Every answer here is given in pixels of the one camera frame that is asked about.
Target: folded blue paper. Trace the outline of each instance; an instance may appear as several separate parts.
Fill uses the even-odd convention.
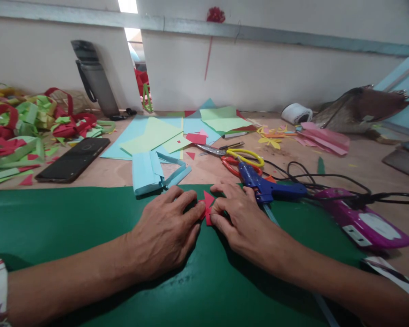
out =
[[[201,113],[200,109],[215,109],[217,108],[215,106],[215,103],[212,101],[212,99],[208,99],[203,105],[192,115],[186,117],[183,121],[183,133],[185,134],[194,134],[202,129],[207,133],[208,138],[206,139],[206,144],[207,145],[212,145],[215,143],[216,140],[218,140],[222,135],[224,135],[224,132],[217,132],[214,129],[212,129],[208,124],[205,124],[201,120]]]
[[[178,164],[180,167],[165,180],[161,162]],[[191,167],[186,167],[184,161],[164,155],[156,150],[134,154],[132,164],[133,192],[135,195],[142,195],[162,187],[170,188],[177,185],[190,171]]]
[[[138,136],[141,136],[142,134],[144,134],[148,118],[149,118],[148,116],[136,115],[131,121],[131,123],[129,124],[129,126],[127,126],[127,128],[124,130],[124,132],[121,133],[118,139],[100,157],[110,158],[110,159],[120,159],[120,160],[134,159],[130,155],[128,155],[126,152],[121,150],[120,144],[130,141],[131,139],[135,139]],[[182,119],[183,119],[182,117],[158,117],[158,119],[164,121],[165,123],[173,125],[175,127],[182,128]],[[169,154],[162,145],[157,147],[155,150],[161,154],[169,155],[175,159],[180,159],[181,150],[175,151]]]

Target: hand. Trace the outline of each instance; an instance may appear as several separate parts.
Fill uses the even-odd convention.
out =
[[[226,198],[216,199],[210,219],[227,237],[230,247],[255,265],[282,277],[287,259],[300,243],[276,226],[257,205],[254,191],[248,187],[222,181],[213,185],[212,192],[223,192]],[[226,211],[230,223],[222,216]]]
[[[205,211],[204,203],[199,202],[183,214],[195,199],[195,191],[184,192],[173,186],[144,208],[140,221],[127,234],[138,282],[155,279],[182,265],[200,230],[196,222]]]

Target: white tape roll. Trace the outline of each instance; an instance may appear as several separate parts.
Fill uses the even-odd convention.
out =
[[[282,111],[282,119],[292,125],[299,125],[312,120],[312,110],[298,103],[290,104]]]

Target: black smartphone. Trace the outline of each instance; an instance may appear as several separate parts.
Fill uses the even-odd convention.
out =
[[[109,139],[83,139],[36,175],[35,179],[41,183],[72,183],[109,143]]]

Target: white wall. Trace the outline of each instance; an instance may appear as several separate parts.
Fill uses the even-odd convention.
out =
[[[219,6],[226,23],[409,44],[409,0],[138,0],[140,14],[205,20]],[[293,45],[142,31],[156,110],[196,108],[212,97],[241,110],[315,106],[376,84],[403,59]]]
[[[30,1],[119,11],[117,0]],[[124,29],[0,19],[0,82],[29,94],[44,92],[49,87],[85,92],[71,40],[95,44],[120,108],[140,108]]]

